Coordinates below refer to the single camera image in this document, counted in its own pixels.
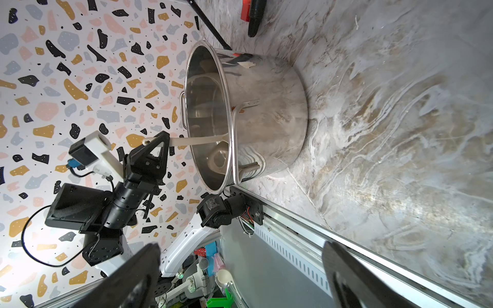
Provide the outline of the stainless steel soup pot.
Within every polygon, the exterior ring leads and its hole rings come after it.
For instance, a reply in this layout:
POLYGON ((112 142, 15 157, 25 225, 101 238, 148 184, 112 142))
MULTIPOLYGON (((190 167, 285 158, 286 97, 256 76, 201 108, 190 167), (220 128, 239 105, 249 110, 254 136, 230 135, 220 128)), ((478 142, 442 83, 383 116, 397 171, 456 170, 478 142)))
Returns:
POLYGON ((308 103, 297 72, 284 59, 199 41, 187 60, 180 99, 188 136, 230 136, 227 174, 209 177, 198 170, 213 194, 280 172, 302 150, 308 103))

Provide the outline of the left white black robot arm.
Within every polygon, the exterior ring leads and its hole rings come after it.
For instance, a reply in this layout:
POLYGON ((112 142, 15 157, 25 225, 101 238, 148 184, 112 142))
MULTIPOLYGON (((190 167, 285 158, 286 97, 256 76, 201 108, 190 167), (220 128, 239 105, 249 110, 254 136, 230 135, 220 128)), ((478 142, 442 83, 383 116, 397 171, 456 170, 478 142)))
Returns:
POLYGON ((145 139, 119 162, 110 152, 109 140, 102 133, 93 132, 71 145, 67 167, 70 171, 80 166, 89 168, 111 183, 111 191, 64 184, 50 206, 45 224, 85 234, 82 255, 91 266, 122 254, 123 229, 135 225, 139 206, 149 207, 152 198, 161 192, 169 148, 229 140, 229 134, 172 138, 169 133, 160 132, 145 139))

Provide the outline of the cream plastic ladle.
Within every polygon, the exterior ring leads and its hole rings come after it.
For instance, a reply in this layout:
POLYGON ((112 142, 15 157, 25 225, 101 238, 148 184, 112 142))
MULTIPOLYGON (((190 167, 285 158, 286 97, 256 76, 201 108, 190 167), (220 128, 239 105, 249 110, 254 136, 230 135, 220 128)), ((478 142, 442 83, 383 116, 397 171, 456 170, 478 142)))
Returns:
POLYGON ((208 137, 171 138, 169 146, 189 146, 197 169, 209 177, 225 176, 229 163, 228 133, 208 137))

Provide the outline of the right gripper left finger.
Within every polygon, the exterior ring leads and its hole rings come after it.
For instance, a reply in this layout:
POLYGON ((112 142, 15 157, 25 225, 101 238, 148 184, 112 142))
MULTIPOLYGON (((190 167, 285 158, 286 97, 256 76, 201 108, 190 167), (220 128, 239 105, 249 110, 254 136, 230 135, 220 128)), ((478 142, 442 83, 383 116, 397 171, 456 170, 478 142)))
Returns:
POLYGON ((150 307, 160 277, 159 265, 159 245, 148 244, 74 306, 150 307))

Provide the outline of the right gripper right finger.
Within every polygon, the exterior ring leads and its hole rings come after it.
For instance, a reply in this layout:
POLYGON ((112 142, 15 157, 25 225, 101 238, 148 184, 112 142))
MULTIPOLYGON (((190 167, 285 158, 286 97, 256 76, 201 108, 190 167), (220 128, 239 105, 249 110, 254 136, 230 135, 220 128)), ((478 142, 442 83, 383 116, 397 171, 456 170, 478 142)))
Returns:
POLYGON ((335 242, 325 242, 322 263, 335 307, 415 307, 335 242))

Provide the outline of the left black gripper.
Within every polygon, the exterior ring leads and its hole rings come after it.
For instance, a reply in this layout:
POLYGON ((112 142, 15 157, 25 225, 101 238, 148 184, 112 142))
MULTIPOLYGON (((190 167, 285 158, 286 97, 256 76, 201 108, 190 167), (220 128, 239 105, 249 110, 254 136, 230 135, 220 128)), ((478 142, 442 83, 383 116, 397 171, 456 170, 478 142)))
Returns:
POLYGON ((113 196, 123 200, 130 195, 159 195, 166 176, 169 142, 169 133, 160 132, 133 149, 123 164, 124 180, 116 186, 113 196))

